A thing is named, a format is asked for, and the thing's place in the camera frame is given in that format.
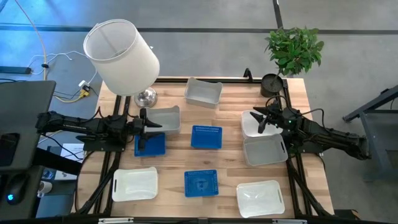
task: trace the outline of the plant pot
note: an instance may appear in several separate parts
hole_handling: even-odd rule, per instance
[[[275,96],[283,88],[283,81],[281,77],[275,79],[276,74],[264,75],[261,80],[261,95],[265,97]]]

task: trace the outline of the white plastic tray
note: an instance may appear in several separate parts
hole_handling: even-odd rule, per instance
[[[164,132],[165,134],[180,133],[181,120],[180,108],[173,106],[172,108],[152,109],[146,108],[147,117],[150,121],[162,125],[161,128],[145,127],[145,132]]]
[[[157,171],[146,169],[118,169],[113,175],[112,199],[115,202],[152,199],[157,195]]]
[[[222,83],[208,83],[199,81],[195,78],[189,78],[185,89],[185,98],[187,103],[204,106],[207,108],[216,108],[223,90]]]
[[[287,160],[287,151],[280,134],[247,138],[243,141],[246,164],[259,166]]]
[[[255,110],[243,111],[242,112],[242,135],[243,138],[254,138],[260,136],[271,136],[273,134],[280,134],[282,133],[282,128],[276,128],[274,125],[266,124],[266,129],[263,133],[258,133],[259,123],[256,119],[251,116],[250,112],[254,112],[256,114],[260,114]]]
[[[285,212],[282,192],[275,180],[239,184],[236,187],[236,196],[243,218]]]

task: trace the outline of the gray floor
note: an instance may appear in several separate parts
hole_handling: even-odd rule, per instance
[[[227,27],[276,28],[271,0],[118,0],[115,1],[33,1],[20,0],[37,24],[93,26],[107,19],[128,19],[138,27]],[[398,29],[395,0],[279,0],[286,28]],[[9,1],[0,12],[0,22],[26,24],[28,21]],[[85,33],[42,32],[47,52],[83,51]],[[143,33],[160,60],[160,75],[240,77],[250,67],[257,77],[275,72],[264,54],[267,34],[181,34]],[[346,124],[343,115],[397,84],[398,35],[320,35],[325,41],[321,67],[305,79],[310,105],[325,110],[329,127],[363,133],[359,121]],[[30,31],[0,31],[0,65],[26,66],[31,56],[42,54],[37,37]],[[82,79],[94,71],[84,57],[73,61],[60,56],[52,64],[50,79],[59,91],[73,93]],[[40,62],[33,65],[39,69]],[[0,75],[0,78],[40,80],[41,76]],[[100,77],[93,86],[99,90]],[[96,97],[78,103],[53,100],[51,109],[72,116],[89,117]],[[313,115],[320,121],[320,114]],[[60,142],[77,142],[72,134],[56,135]],[[54,145],[50,141],[43,143]],[[335,208],[357,209],[365,220],[398,221],[397,182],[365,183],[362,176],[373,168],[340,151],[325,153],[326,174]]]

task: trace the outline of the wooden table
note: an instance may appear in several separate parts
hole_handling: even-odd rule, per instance
[[[292,106],[300,111],[309,111],[304,80],[288,79],[288,84]],[[244,160],[241,113],[244,110],[251,110],[253,106],[264,106],[267,98],[260,95],[260,86],[224,84],[219,106],[217,109],[209,109],[186,104],[185,85],[185,83],[155,83],[152,86],[159,97],[154,108],[178,105],[181,110],[181,132],[167,137],[166,155],[134,157],[134,144],[130,143],[123,152],[120,162],[120,169],[156,167],[159,173],[159,194],[152,200],[114,202],[112,216],[241,218],[236,200],[236,186],[248,182],[276,180],[282,190],[285,212],[281,215],[264,216],[264,218],[293,218],[286,164],[281,162],[248,167]],[[116,95],[111,93],[103,83],[97,104],[101,107],[103,115],[112,114],[115,99]],[[132,101],[129,113],[138,114],[138,111],[139,108]],[[223,127],[223,148],[220,150],[191,148],[190,140],[194,124]],[[84,204],[98,185],[103,157],[104,153],[96,152],[83,166],[78,186],[79,206]],[[333,213],[322,161],[312,154],[303,154],[303,165],[308,188],[324,208]],[[185,197],[184,172],[198,169],[217,170],[220,192],[218,196]],[[108,196],[108,190],[104,192],[106,193],[102,207]],[[304,211],[302,194],[299,190],[298,199]]]

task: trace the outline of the blue container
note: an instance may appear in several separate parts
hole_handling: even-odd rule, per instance
[[[217,170],[186,171],[184,180],[186,197],[218,195]]]
[[[221,149],[223,147],[223,128],[216,126],[192,127],[191,146],[205,149]]]
[[[134,156],[163,156],[166,154],[166,135],[164,133],[152,137],[145,143],[145,150],[140,152],[138,150],[139,135],[135,136],[134,140]]]

